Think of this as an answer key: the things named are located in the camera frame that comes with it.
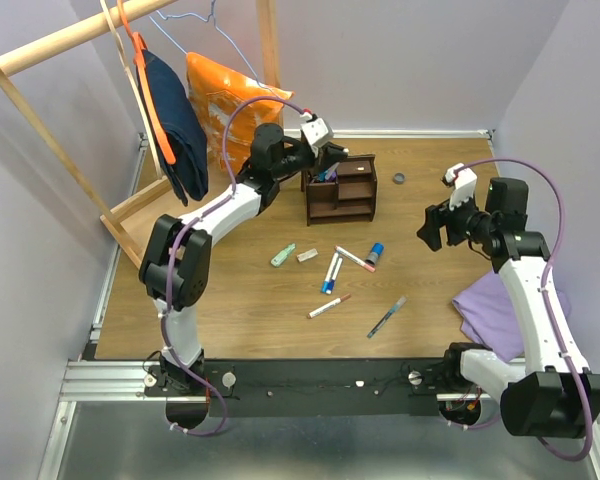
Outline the clear blue pen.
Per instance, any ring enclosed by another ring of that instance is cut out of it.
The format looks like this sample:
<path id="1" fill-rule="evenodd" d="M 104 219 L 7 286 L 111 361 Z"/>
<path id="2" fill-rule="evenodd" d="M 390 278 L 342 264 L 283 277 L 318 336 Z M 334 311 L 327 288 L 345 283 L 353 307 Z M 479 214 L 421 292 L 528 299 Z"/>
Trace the clear blue pen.
<path id="1" fill-rule="evenodd" d="M 368 332 L 367 338 L 373 338 L 378 331 L 388 322 L 392 315 L 399 311 L 407 302 L 405 296 L 401 296 L 395 304 L 383 315 L 383 317 L 374 325 L 374 327 Z"/>

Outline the white brown marker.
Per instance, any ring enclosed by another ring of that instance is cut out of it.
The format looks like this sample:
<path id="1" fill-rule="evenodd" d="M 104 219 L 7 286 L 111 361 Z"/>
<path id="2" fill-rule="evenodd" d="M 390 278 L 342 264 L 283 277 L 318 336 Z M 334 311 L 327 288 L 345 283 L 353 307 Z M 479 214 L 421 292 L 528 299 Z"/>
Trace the white brown marker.
<path id="1" fill-rule="evenodd" d="M 346 302 L 350 298 L 351 298 L 351 294 L 345 294 L 343 296 L 336 297 L 335 299 L 331 300 L 330 302 L 310 311 L 307 314 L 307 318 L 308 319 L 316 318 L 316 317 L 324 314 L 325 312 L 335 308 L 336 306 L 340 305 L 341 303 Z"/>

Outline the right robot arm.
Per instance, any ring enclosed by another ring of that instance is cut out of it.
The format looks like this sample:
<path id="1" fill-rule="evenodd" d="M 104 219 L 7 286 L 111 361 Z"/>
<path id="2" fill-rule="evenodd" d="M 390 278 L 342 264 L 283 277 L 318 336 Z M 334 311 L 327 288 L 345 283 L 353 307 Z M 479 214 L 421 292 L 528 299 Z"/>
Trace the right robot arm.
<path id="1" fill-rule="evenodd" d="M 497 401 L 514 436 L 587 438 L 600 414 L 600 374 L 591 371 L 569 332 L 544 236 L 526 228 L 527 184 L 493 178 L 479 208 L 472 171 L 442 181 L 450 197 L 426 208 L 417 235 L 433 251 L 463 242 L 482 248 L 512 302 L 525 359 L 514 367 L 490 347 L 453 343 L 439 370 L 442 384 L 454 392 L 479 387 Z"/>

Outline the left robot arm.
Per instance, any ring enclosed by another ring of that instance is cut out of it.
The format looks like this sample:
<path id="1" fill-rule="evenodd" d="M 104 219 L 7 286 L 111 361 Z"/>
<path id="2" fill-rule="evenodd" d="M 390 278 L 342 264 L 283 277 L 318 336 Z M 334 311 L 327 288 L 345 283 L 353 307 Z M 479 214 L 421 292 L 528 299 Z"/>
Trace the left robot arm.
<path id="1" fill-rule="evenodd" d="M 331 127 L 319 117 L 301 125 L 298 139 L 276 124 L 261 124 L 234 184 L 194 212 L 180 218 L 164 214 L 155 222 L 139 279 L 158 312 L 162 354 L 173 364 L 167 382 L 177 393 L 189 395 L 201 385 L 202 372 L 194 364 L 202 355 L 196 303 L 208 284 L 212 248 L 266 210 L 285 178 L 321 173 L 346 159 L 348 150 L 332 138 Z"/>

